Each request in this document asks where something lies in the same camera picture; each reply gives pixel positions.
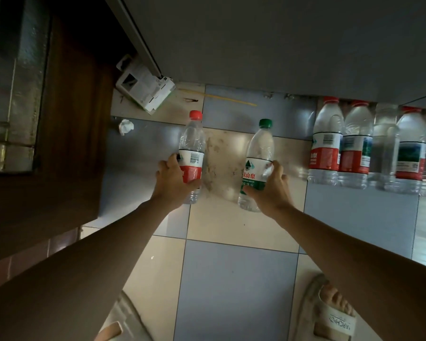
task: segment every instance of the bottle label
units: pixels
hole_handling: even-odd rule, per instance
[[[263,190],[265,188],[265,183],[267,183],[267,177],[270,176],[272,169],[273,165],[271,160],[246,158],[240,194],[246,195],[243,191],[244,185],[249,185],[257,190]]]
[[[346,135],[342,138],[342,172],[354,172],[367,175],[371,161],[373,138],[364,135]]]
[[[179,149],[177,155],[178,165],[183,171],[183,182],[189,183],[194,179],[202,176],[202,163],[204,161],[204,153],[190,151],[187,149]]]
[[[342,134],[340,133],[315,133],[312,136],[310,169],[339,170],[341,156]]]
[[[425,143],[401,142],[399,144],[396,178],[422,180],[425,160]]]

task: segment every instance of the person's left hand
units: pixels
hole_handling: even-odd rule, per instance
[[[172,154],[167,161],[161,160],[158,168],[151,200],[160,201],[169,212],[180,207],[188,194],[200,187],[200,179],[183,183],[183,171],[178,165],[176,153]]]

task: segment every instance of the bottle with green cap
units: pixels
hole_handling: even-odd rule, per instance
[[[248,146],[239,194],[239,206],[247,211],[260,212],[260,209],[254,199],[243,191],[243,186],[249,185],[254,189],[263,190],[273,169],[274,142],[270,131],[272,125],[269,119],[260,120],[260,129]]]

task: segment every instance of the red bottle cap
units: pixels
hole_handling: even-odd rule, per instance
[[[339,103],[339,98],[337,97],[324,97],[324,104],[326,103]]]
[[[352,102],[352,108],[356,107],[356,106],[368,106],[369,102],[366,102],[365,100],[354,100]]]
[[[201,121],[202,120],[202,111],[199,110],[191,110],[189,112],[189,118],[193,121]]]
[[[421,108],[415,108],[413,106],[403,106],[404,114],[410,114],[411,112],[421,112]]]

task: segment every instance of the mountain logo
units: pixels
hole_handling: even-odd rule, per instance
[[[244,165],[244,168],[246,169],[246,171],[252,170],[255,168],[254,164],[251,163],[249,160],[246,162],[246,164]]]

